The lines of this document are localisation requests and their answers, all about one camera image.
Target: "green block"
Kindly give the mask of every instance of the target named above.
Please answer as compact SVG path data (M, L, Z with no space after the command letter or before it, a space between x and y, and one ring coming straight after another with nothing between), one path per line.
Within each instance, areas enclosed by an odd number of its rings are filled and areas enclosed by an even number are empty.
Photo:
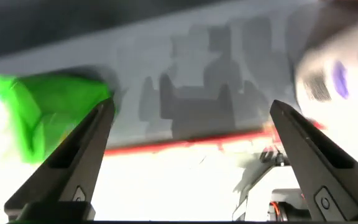
M100 101L109 98L100 82L63 74L0 75L0 99L11 115L23 162L42 162Z

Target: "cable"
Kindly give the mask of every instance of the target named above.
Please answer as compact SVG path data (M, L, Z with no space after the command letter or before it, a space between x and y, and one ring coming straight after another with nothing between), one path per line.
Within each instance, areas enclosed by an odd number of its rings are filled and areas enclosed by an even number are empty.
M274 210L276 211L277 216L279 216L279 215L280 215L280 209L278 209L277 202L271 202L271 204L273 205Z

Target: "blurry object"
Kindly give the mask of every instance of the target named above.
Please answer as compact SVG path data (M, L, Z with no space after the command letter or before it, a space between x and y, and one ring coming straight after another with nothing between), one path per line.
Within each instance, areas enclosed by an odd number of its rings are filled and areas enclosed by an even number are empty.
M295 85L303 116L358 161L358 24L307 51Z
M358 105L358 25L309 50L296 70L302 113L322 123Z
M23 162L42 162L109 96L105 85L84 78L0 75L0 157L19 153Z

